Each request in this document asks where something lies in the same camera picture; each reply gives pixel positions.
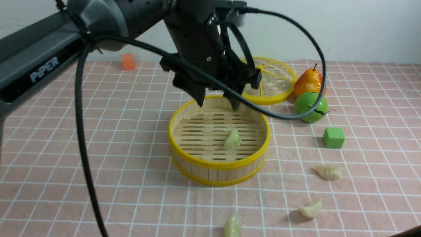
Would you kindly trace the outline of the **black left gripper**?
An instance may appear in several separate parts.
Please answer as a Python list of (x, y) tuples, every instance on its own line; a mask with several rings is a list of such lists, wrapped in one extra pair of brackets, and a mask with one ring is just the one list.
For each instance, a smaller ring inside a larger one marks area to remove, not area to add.
[[(228, 85), (242, 95), (249, 84), (258, 89), (261, 73), (255, 68), (251, 51), (233, 23), (226, 21), (227, 0), (178, 0), (164, 23), (176, 46), (176, 56)], [(175, 75), (174, 87), (188, 93), (203, 106), (206, 87), (190, 76)], [(223, 96), (238, 111), (241, 101), (224, 91)]]

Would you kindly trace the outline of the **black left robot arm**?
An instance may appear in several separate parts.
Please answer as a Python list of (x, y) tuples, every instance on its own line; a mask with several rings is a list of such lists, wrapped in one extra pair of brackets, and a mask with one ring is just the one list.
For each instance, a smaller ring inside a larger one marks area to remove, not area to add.
[(1, 118), (59, 77), (99, 36), (135, 39), (163, 20), (185, 60), (237, 93), (261, 72), (237, 26), (245, 1), (57, 0), (58, 12), (1, 39)]

